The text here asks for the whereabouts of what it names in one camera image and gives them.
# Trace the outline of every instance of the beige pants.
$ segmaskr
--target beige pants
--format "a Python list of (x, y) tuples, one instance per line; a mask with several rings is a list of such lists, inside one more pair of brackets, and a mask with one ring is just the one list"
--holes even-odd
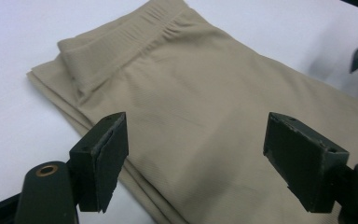
[(258, 55), (180, 0), (59, 43), (29, 79), (84, 134), (126, 111), (120, 180), (158, 223), (337, 223), (307, 213), (263, 156), (269, 111), (358, 162), (358, 101)]

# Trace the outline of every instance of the folded pants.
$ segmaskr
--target folded pants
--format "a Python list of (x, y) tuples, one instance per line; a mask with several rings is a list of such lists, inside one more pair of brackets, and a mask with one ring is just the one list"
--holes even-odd
[(307, 213), (263, 156), (270, 111), (358, 162), (358, 101), (263, 57), (181, 0), (60, 41), (28, 74), (80, 134), (125, 111), (120, 181), (158, 223), (336, 223)]

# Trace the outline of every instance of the white table surface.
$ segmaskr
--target white table surface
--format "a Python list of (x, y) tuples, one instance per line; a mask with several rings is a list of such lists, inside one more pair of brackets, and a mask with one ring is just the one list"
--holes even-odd
[[(145, 0), (0, 0), (0, 201), (21, 191), (28, 170), (67, 161), (79, 135), (28, 81), (58, 54), (56, 43), (125, 15)], [(358, 98), (358, 8), (338, 0), (187, 0), (211, 24), (260, 54)], [(81, 223), (154, 223), (119, 184), (106, 214)]]

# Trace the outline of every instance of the elastic waistband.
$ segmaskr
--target elastic waistband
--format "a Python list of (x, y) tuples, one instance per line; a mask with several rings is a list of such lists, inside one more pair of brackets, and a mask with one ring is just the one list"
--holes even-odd
[(127, 62), (167, 23), (188, 8), (182, 0), (151, 0), (131, 14), (59, 43), (71, 76), (83, 93), (92, 91), (113, 69)]

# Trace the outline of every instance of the screw hole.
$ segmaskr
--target screw hole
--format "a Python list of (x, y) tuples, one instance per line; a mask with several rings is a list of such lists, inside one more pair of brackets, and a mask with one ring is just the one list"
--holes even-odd
[(57, 165), (47, 165), (44, 166), (42, 168), (40, 168), (39, 170), (36, 171), (36, 175), (37, 176), (47, 176), (47, 175), (52, 175), (54, 173), (56, 173), (58, 170), (58, 166)]
[(329, 149), (327, 149), (327, 151), (333, 152), (333, 153), (336, 153), (336, 152), (337, 152), (337, 150), (336, 150), (335, 148), (329, 148)]

